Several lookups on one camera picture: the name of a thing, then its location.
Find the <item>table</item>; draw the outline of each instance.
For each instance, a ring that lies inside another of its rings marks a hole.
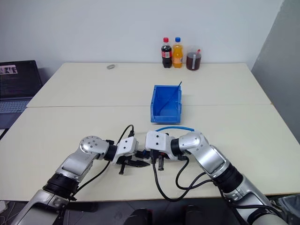
[[[181,125],[203,132],[241,173],[264,194],[300,192],[300,146],[272,105],[183,106]],[[29,200],[87,135],[118,140],[126,125],[135,125],[140,149],[150,123],[148,106],[33,107],[27,108],[0,142],[0,200]],[[169,130],[175,137],[186,131]],[[83,182],[97,174],[106,161],[95,161]],[[162,189],[170,197],[182,191],[175,176],[183,162],[166,162],[158,172]],[[97,180],[76,196],[79,201],[162,198],[153,171],[110,165]],[[180,178],[188,185],[202,170],[191,160]],[[211,183],[191,190],[187,197],[219,196]]]
[[[182,105],[256,105],[270,100],[245,63],[202,64],[197,71],[161,63],[65,63],[29,102],[46,106],[148,106],[153,88],[182,81]]]

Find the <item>black cable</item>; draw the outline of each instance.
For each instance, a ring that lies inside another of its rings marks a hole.
[[[179,201],[180,199],[182,199],[184,196],[186,196],[186,194],[192,189],[192,186],[193,184],[196,183],[196,181],[200,178],[200,175],[198,175],[194,180],[193,182],[190,184],[190,186],[187,188],[187,190],[178,198],[175,198],[175,199],[172,199],[172,198],[169,198],[168,196],[166,196],[163,192],[163,190],[160,188],[160,185],[159,185],[159,182],[158,182],[158,175],[157,175],[157,172],[156,172],[156,167],[155,167],[155,163],[152,164],[152,167],[153,167],[153,172],[154,172],[154,178],[155,178],[155,183],[156,183],[156,186],[158,188],[158,191],[160,192],[160,194],[168,201],[170,202],[177,202]]]
[[[186,163],[184,164],[184,166],[179,170],[179,172],[178,172],[178,174],[177,174],[177,176],[176,176],[176,179],[175,179],[176,186],[177,186],[179,189],[181,189],[181,190],[187,190],[187,189],[188,189],[188,187],[182,187],[182,186],[180,186],[179,183],[178,183],[178,179],[179,179],[179,177],[180,177],[182,171],[188,166],[188,163],[189,163],[189,158],[188,158],[188,157],[185,157],[184,159],[185,159],[187,162],[186,162]],[[202,176],[205,175],[205,174],[206,174],[205,172],[202,172],[201,174],[199,174],[199,175],[197,176],[197,178],[200,178],[200,177],[202,177]],[[201,185],[206,184],[206,183],[208,183],[208,182],[212,182],[212,180],[205,180],[205,181],[202,181],[202,182],[200,182],[199,184],[197,184],[197,185],[195,185],[195,186],[192,186],[192,187],[190,188],[190,190],[195,189],[195,188],[197,188],[197,187],[200,187]]]
[[[131,129],[131,131],[130,131],[129,136],[133,136],[133,135],[135,134],[134,126],[133,126],[132,124],[128,125],[128,126],[125,128],[125,130],[123,131],[123,133],[122,133],[121,137],[119,138],[117,144],[120,143],[120,141],[122,140],[122,138],[123,138],[125,132],[126,132],[126,131],[128,130],[128,128],[130,128],[130,127],[131,127],[132,129]],[[82,184],[82,185],[76,190],[76,192],[73,193],[73,194],[71,195],[71,197],[74,197],[74,196],[78,193],[78,191],[80,191],[81,189],[83,189],[85,186],[87,186],[89,183],[91,183],[91,182],[92,182],[94,179],[96,179],[98,176],[100,176],[101,174],[103,174],[104,171],[108,168],[109,164],[110,164],[110,161],[107,162],[106,166],[103,168],[103,170],[102,170],[100,173],[98,173],[96,176],[94,176],[93,178],[91,178],[89,181],[87,181],[87,182],[85,182],[84,184]]]
[[[218,187],[218,189],[219,189],[222,199],[232,208],[235,208],[235,209],[267,209],[267,210],[274,212],[278,217],[282,218],[285,221],[285,219],[282,217],[282,215],[275,208],[273,208],[271,206],[268,206],[268,205],[236,205],[233,202],[230,202],[229,200],[227,200],[224,197],[221,189],[219,187]]]

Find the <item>jar with dark liquid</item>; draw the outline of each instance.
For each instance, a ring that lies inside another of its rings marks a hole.
[[[195,52],[189,52],[187,54],[187,68],[189,70],[197,70],[200,67],[201,54],[200,49]]]

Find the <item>red bottle label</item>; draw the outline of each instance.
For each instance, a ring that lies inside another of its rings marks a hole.
[[[170,58],[170,57],[172,57],[172,52],[161,52],[161,56],[163,57],[163,58]]]

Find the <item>blue plastic bin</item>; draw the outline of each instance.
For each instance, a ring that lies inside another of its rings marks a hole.
[[[150,109],[152,123],[180,123],[181,87],[155,85]]]

